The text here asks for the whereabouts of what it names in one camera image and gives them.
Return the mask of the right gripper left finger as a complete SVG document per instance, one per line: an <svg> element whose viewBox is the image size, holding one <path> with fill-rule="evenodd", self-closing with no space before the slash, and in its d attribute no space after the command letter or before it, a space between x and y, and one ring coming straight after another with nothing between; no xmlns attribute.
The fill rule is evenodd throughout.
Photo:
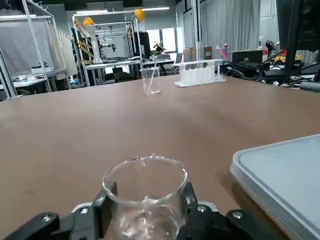
<svg viewBox="0 0 320 240"><path fill-rule="evenodd" d="M42 212L12 233L6 240L99 240L112 221L113 201L103 189L90 205L81 206L68 216Z"/></svg>

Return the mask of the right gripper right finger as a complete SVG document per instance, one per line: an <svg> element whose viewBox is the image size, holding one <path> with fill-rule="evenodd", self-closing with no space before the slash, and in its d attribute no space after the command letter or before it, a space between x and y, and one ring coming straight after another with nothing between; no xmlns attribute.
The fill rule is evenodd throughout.
<svg viewBox="0 0 320 240"><path fill-rule="evenodd" d="M177 240L281 240L273 229L243 210L230 210L226 215L208 204L198 203L193 185L187 182L182 192L187 204L187 218L179 229Z"/></svg>

